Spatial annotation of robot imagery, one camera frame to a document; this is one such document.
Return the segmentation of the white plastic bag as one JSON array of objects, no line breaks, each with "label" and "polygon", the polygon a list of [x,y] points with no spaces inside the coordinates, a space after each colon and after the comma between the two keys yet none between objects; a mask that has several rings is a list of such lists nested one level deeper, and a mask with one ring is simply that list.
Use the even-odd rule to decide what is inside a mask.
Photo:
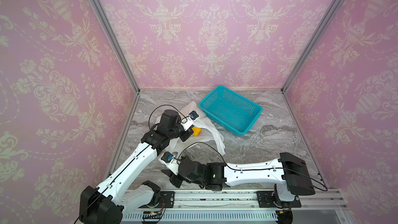
[{"label": "white plastic bag", "polygon": [[199,115],[199,118],[195,121],[193,125],[194,127],[200,128],[201,132],[198,136],[190,136],[185,142],[182,142],[181,139],[171,140],[169,146],[159,155],[158,161],[161,164],[166,165],[166,163],[161,160],[161,157],[165,152],[170,152],[173,155],[180,155],[185,148],[196,142],[214,141],[218,152],[221,155],[226,154],[223,135],[216,129],[215,125],[206,116],[206,114],[198,108],[197,104],[194,101],[192,101],[185,107],[180,108],[179,110],[182,112],[181,116],[184,117],[190,114],[192,111],[196,111]]}]

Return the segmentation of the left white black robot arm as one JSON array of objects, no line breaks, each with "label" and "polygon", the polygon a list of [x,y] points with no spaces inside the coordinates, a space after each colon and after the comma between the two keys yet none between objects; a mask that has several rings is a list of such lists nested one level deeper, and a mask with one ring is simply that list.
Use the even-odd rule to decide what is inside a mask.
[{"label": "left white black robot arm", "polygon": [[81,193],[78,221],[83,224],[119,224],[125,214],[139,207],[163,207],[161,188],[155,183],[145,181],[131,192],[128,188],[171,140],[186,141],[193,134],[193,124],[198,118],[196,111],[182,118],[178,111],[165,110],[160,121],[149,128],[137,148],[112,175],[95,188],[88,186]]}]

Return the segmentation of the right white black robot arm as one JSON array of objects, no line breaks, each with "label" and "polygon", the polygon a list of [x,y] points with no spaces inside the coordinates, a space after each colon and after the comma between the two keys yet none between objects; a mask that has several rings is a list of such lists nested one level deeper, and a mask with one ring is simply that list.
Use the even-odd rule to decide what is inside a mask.
[{"label": "right white black robot arm", "polygon": [[188,157],[177,159],[165,152],[160,162],[167,167],[162,172],[176,188],[184,181],[211,191],[222,191],[226,186],[270,183],[274,185],[271,198],[279,208],[290,207],[297,196],[316,193],[306,162],[288,152],[282,152],[279,158],[271,161],[249,164],[202,164]]}]

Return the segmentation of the yellow fruit in bag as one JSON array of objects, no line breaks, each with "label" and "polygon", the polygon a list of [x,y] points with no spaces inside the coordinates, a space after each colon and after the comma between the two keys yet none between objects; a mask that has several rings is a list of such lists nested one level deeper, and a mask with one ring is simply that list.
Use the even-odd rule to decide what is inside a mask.
[{"label": "yellow fruit in bag", "polygon": [[202,129],[198,128],[198,127],[192,127],[192,132],[193,132],[193,134],[192,134],[193,136],[199,136],[202,132]]}]

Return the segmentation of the teal plastic basket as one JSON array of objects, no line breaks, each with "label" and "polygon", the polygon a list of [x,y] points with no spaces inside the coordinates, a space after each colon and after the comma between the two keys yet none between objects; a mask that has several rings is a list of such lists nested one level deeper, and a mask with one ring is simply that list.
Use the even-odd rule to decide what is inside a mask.
[{"label": "teal plastic basket", "polygon": [[263,108],[225,86],[217,86],[199,103],[212,121],[236,136],[245,135],[260,117]]}]

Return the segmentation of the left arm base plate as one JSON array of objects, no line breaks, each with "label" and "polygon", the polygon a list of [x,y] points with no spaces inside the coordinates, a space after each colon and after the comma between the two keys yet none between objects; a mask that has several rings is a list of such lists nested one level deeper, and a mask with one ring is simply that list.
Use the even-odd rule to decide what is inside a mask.
[{"label": "left arm base plate", "polygon": [[174,191],[160,191],[155,193],[152,200],[147,204],[150,208],[173,208],[175,202]]}]

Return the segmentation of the aluminium front rail frame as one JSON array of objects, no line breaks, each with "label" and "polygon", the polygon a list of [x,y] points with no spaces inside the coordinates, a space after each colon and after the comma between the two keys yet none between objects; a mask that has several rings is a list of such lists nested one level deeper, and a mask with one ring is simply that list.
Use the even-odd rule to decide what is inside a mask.
[{"label": "aluminium front rail frame", "polygon": [[142,206],[120,224],[352,224],[339,191],[298,196],[301,208],[259,208],[257,191],[269,189],[177,189],[173,208]]}]

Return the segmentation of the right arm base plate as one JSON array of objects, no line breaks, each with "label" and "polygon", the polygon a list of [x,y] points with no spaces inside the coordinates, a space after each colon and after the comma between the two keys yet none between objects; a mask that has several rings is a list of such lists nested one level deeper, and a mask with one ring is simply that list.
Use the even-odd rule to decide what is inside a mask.
[{"label": "right arm base plate", "polygon": [[285,202],[277,199],[274,191],[257,191],[257,202],[259,208],[301,208],[301,202],[298,196],[295,196],[291,202]]}]

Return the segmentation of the left corner aluminium post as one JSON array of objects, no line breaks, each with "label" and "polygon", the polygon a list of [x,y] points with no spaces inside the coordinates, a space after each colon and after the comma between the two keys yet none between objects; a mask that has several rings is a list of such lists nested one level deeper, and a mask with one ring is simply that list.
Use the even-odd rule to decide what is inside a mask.
[{"label": "left corner aluminium post", "polygon": [[110,24],[110,21],[108,20],[108,17],[106,15],[105,9],[103,5],[101,4],[100,0],[89,0],[95,15],[98,18],[98,21],[103,28],[108,41],[110,43],[110,46],[112,47],[116,58],[118,59],[126,77],[127,80],[129,81],[129,84],[131,85],[133,91],[135,92],[136,95],[140,93],[140,89],[138,87],[138,84],[134,78],[134,75],[132,73],[132,70],[127,62],[127,59],[123,53],[123,50],[117,40],[116,34]]}]

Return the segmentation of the corner aluminium post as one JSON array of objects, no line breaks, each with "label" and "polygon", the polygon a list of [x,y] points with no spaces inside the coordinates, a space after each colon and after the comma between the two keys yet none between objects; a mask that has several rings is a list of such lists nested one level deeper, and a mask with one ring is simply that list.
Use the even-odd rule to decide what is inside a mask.
[{"label": "corner aluminium post", "polygon": [[321,18],[319,24],[317,25],[315,31],[313,32],[311,38],[309,39],[307,45],[305,46],[303,52],[298,58],[295,66],[293,67],[291,73],[289,74],[284,86],[281,88],[281,92],[284,96],[287,95],[289,89],[293,85],[295,79],[299,75],[301,69],[304,67],[306,60],[310,56],[313,49],[316,47],[317,43],[320,41],[322,35],[328,28],[329,24],[332,22],[334,16],[339,11],[344,0],[332,0],[327,7],[323,17]]},{"label": "corner aluminium post", "polygon": [[126,77],[127,80],[129,81],[129,84],[131,85],[133,91],[135,92],[136,95],[140,93],[140,89],[138,87],[138,84],[134,78],[134,75],[132,73],[132,70],[127,62],[127,59],[123,53],[123,50],[117,40],[116,34],[110,24],[110,21],[108,20],[108,17],[106,15],[105,9],[103,5],[101,4],[100,0],[89,0],[95,15],[98,18],[98,21],[103,28],[108,41],[110,43],[110,46],[112,47],[116,58],[118,59]]}]

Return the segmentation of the right corner aluminium post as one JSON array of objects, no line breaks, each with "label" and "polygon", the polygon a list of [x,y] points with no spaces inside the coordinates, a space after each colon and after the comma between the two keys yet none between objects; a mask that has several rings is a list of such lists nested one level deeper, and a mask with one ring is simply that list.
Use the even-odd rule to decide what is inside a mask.
[{"label": "right corner aluminium post", "polygon": [[284,96],[287,95],[289,89],[293,85],[295,79],[299,75],[301,69],[304,67],[306,60],[310,56],[313,49],[316,47],[317,43],[320,41],[322,35],[328,28],[329,24],[332,22],[334,16],[339,11],[344,0],[332,0],[327,7],[323,17],[321,18],[319,24],[317,25],[315,31],[313,32],[311,38],[309,39],[307,45],[305,46],[303,52],[298,58],[295,66],[293,67],[291,73],[289,74],[284,86],[281,88],[281,92]]}]

